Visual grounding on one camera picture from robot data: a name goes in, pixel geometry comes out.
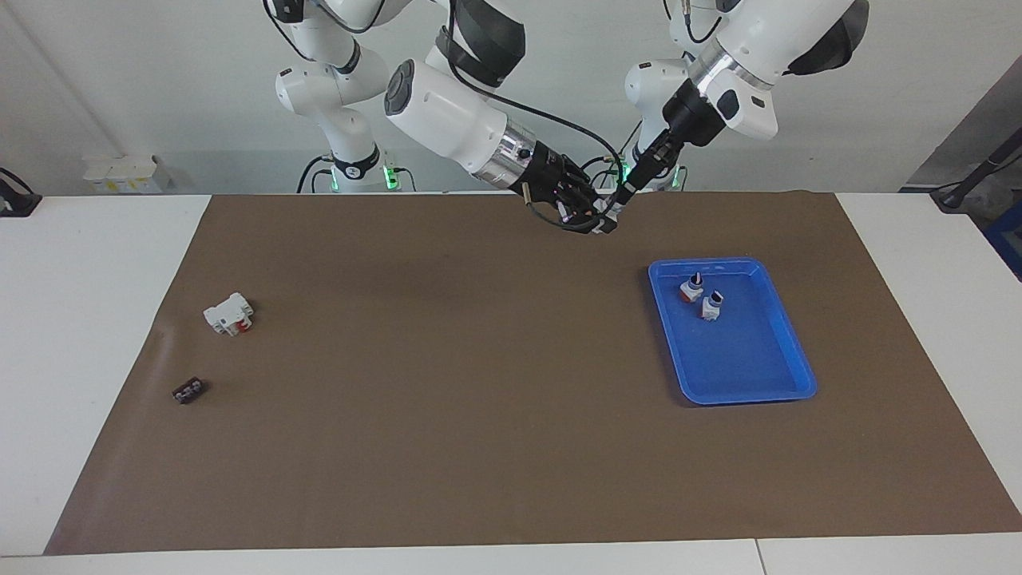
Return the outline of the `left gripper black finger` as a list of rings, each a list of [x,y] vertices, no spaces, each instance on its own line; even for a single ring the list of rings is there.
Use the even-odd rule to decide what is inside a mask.
[[[640,190],[667,173],[667,129],[661,132],[646,149],[639,154],[635,166],[628,177],[616,187],[616,204],[625,206]]]
[[[623,179],[623,205],[642,189],[646,189],[654,179],[671,171],[678,164],[679,136],[657,136],[646,149],[639,151],[636,146],[630,156],[632,163]]]

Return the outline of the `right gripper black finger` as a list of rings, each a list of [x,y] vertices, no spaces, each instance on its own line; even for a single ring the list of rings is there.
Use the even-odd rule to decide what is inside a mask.
[[[562,201],[555,201],[558,219],[553,224],[563,232],[609,234],[616,230],[616,212],[606,200],[596,200],[591,210],[572,212]]]
[[[605,212],[606,201],[592,186],[592,180],[578,164],[563,157],[563,215],[596,215]]]

